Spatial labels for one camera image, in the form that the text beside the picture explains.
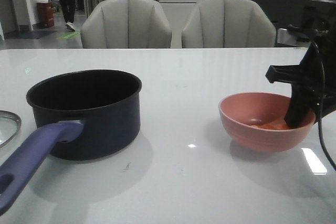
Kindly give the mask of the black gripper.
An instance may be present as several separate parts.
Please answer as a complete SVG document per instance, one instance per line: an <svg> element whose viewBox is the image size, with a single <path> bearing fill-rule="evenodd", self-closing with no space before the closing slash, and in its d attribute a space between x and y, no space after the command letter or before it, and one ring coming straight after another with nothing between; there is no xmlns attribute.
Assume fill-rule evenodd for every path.
<svg viewBox="0 0 336 224"><path fill-rule="evenodd" d="M317 119L335 111L335 1L308 0L301 26L295 31L310 40L298 65L271 65L270 83L291 84L291 98L284 117L289 127L298 127L311 110Z"/></svg>

